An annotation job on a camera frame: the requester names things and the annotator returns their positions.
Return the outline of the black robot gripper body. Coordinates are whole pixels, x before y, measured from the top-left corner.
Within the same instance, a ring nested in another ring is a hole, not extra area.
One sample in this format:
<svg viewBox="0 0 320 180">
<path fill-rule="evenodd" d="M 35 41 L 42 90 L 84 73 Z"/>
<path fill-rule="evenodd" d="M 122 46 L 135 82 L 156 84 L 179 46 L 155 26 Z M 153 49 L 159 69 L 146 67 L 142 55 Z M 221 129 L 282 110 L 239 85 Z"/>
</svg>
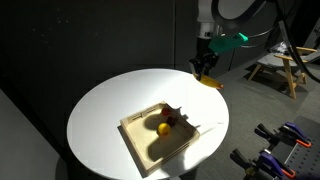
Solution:
<svg viewBox="0 0 320 180">
<path fill-rule="evenodd" d="M 196 56 L 189 61 L 196 66 L 197 72 L 202 72 L 205 64 L 211 65 L 212 68 L 217 64 L 219 55 L 208 48 L 210 41 L 210 39 L 197 38 Z"/>
</svg>

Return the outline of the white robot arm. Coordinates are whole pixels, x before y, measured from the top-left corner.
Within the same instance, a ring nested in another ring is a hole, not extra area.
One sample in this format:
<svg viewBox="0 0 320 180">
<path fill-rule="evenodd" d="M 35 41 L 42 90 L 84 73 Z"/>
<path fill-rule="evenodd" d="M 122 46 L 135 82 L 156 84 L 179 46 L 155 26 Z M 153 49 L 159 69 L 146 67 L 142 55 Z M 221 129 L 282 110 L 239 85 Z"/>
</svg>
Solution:
<svg viewBox="0 0 320 180">
<path fill-rule="evenodd" d="M 289 55 L 311 79 L 320 82 L 320 79 L 308 70 L 298 55 L 292 33 L 289 31 L 278 0 L 198 0 L 197 22 L 200 28 L 197 35 L 196 56 L 189 61 L 191 72 L 198 81 L 209 75 L 221 53 L 240 47 L 248 41 L 248 38 L 241 33 L 222 36 L 219 28 L 239 27 L 255 16 L 266 2 L 275 3 L 277 24 Z"/>
</svg>

